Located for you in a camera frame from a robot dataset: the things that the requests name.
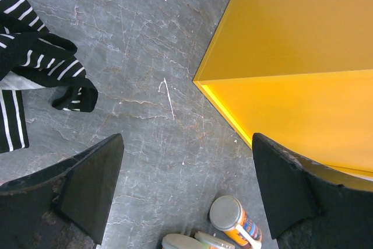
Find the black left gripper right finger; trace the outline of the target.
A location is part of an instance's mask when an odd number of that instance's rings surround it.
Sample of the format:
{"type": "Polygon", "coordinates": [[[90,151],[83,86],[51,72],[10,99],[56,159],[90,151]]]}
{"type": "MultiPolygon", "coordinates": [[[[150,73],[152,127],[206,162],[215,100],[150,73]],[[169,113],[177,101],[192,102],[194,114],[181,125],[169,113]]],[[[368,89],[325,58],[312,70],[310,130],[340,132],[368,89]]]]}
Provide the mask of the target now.
{"type": "Polygon", "coordinates": [[[255,133],[256,177],[279,248],[372,248],[372,181],[255,133]]]}

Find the tall orange can with spoon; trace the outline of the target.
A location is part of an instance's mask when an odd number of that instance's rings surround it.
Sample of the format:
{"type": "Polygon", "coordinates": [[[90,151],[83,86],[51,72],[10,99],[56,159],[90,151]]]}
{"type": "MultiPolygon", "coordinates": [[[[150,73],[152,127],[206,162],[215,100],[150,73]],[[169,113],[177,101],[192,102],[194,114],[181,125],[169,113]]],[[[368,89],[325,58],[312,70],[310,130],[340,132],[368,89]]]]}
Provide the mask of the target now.
{"type": "Polygon", "coordinates": [[[209,219],[217,230],[224,232],[241,248],[262,248],[262,231],[237,198],[223,195],[215,199],[209,219]]]}

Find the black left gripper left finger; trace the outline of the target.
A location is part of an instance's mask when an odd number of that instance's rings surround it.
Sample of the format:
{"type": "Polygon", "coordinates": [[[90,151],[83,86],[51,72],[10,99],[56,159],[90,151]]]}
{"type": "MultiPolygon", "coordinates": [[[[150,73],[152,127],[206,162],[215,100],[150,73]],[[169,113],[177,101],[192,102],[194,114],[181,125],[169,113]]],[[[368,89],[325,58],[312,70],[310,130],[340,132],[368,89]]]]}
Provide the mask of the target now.
{"type": "Polygon", "coordinates": [[[121,134],[1,185],[1,248],[96,248],[124,153],[121,134]]]}

